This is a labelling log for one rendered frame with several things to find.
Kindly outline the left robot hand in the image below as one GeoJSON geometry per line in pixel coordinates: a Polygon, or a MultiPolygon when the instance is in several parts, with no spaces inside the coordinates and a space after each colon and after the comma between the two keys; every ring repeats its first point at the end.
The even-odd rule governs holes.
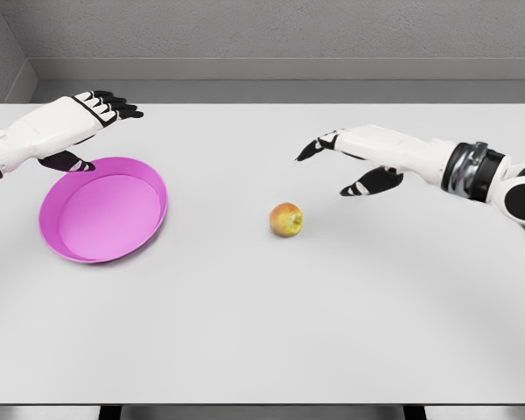
{"type": "Polygon", "coordinates": [[[8,139],[17,167],[34,158],[46,168],[59,172],[92,172],[94,164],[69,149],[86,142],[100,130],[126,119],[144,116],[137,106],[102,90],[62,96],[13,123],[8,139]]]}

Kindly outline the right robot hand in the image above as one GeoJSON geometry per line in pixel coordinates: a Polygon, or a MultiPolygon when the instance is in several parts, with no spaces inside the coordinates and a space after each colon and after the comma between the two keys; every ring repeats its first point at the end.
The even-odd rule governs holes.
{"type": "Polygon", "coordinates": [[[371,162],[376,167],[344,187],[339,194],[344,197],[375,195],[396,188],[403,182],[403,158],[397,154],[397,147],[406,140],[401,133],[376,126],[339,129],[312,140],[296,160],[304,161],[321,151],[337,151],[371,162]]]}

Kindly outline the pink round plate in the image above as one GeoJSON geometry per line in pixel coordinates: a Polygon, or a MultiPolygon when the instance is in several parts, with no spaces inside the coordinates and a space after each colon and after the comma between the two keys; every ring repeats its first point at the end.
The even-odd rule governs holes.
{"type": "Polygon", "coordinates": [[[39,231],[51,251],[77,263],[106,263],[141,248],[162,225],[168,192],[161,175],[127,157],[70,172],[45,196],[39,231]]]}

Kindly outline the yellow-red apple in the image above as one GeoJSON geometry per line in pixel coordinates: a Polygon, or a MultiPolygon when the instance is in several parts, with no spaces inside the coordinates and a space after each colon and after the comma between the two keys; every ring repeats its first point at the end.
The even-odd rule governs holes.
{"type": "Polygon", "coordinates": [[[281,237],[297,235],[304,222],[301,209],[290,203],[284,202],[275,206],[269,215],[269,226],[273,234],[281,237]]]}

